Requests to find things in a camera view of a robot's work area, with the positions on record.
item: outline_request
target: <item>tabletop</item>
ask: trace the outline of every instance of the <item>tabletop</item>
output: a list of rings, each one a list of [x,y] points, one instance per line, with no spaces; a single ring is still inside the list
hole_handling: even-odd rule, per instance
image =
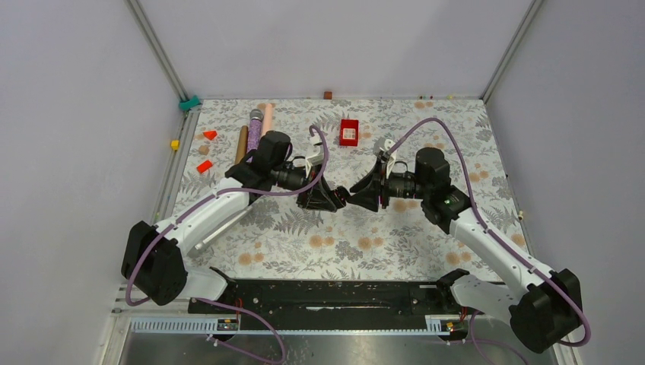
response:
[[[174,213],[212,189],[234,163],[237,139],[249,112],[274,104],[274,129],[291,137],[294,155],[309,147],[307,128],[325,133],[330,159],[325,178],[349,189],[373,166],[374,142],[398,140],[416,122],[442,119],[466,161],[479,208],[518,246],[526,249],[513,196],[484,104],[480,100],[204,100]],[[358,119],[358,147],[338,145],[341,119]],[[204,131],[218,136],[209,141]],[[465,180],[455,148],[437,124],[420,127],[399,149],[414,169],[416,150],[443,150],[453,184]],[[210,160],[203,174],[196,167]],[[233,278],[329,280],[436,280],[455,268],[480,279],[499,277],[467,246],[428,222],[419,200],[393,199],[378,213],[348,205],[336,213],[305,211],[295,197],[262,197],[250,213],[218,237],[193,265],[219,268]]]

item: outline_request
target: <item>brown cylinder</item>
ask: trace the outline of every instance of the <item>brown cylinder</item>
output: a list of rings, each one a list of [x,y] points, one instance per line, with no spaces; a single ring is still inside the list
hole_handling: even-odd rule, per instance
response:
[[[249,127],[245,125],[240,129],[240,139],[237,140],[237,153],[235,153],[235,164],[240,163],[246,154],[246,139],[249,137]]]

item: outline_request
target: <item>gray floor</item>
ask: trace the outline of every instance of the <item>gray floor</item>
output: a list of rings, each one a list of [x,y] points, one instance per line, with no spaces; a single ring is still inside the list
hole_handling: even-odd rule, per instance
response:
[[[557,363],[552,350],[534,354],[526,350],[510,328],[500,322],[477,319],[478,338],[503,341],[523,353],[532,365]],[[436,337],[386,335],[287,335],[286,364],[480,364],[486,363],[471,344],[433,344]],[[238,335],[231,344],[260,356],[278,359],[280,348],[271,335]],[[512,352],[483,344],[486,354],[498,365],[523,364]],[[229,349],[214,348],[203,335],[159,335],[131,333],[121,359],[122,365],[156,364],[259,364]]]

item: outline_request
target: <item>small colored object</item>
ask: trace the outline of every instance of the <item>small colored object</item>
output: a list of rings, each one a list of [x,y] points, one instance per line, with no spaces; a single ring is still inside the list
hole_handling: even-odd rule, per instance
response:
[[[187,110],[190,110],[190,108],[192,108],[194,106],[198,106],[200,103],[202,103],[202,102],[199,101],[199,98],[197,97],[197,95],[194,95],[190,100],[181,102],[180,103],[180,109],[183,112],[185,112]]]
[[[356,119],[341,120],[339,144],[341,146],[358,146],[358,121]]]
[[[199,173],[205,173],[211,167],[213,167],[213,163],[209,160],[206,160],[201,165],[197,166],[197,171],[199,171]]]
[[[209,141],[212,141],[215,139],[215,137],[218,136],[218,133],[216,131],[207,131],[204,132],[204,137],[208,138]]]

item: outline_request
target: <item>microphone head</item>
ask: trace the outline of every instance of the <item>microphone head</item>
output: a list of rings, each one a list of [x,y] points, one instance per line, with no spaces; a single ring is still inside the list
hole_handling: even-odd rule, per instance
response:
[[[254,119],[258,119],[258,120],[264,119],[264,114],[262,114],[262,111],[260,109],[251,110],[251,120],[254,120]]]

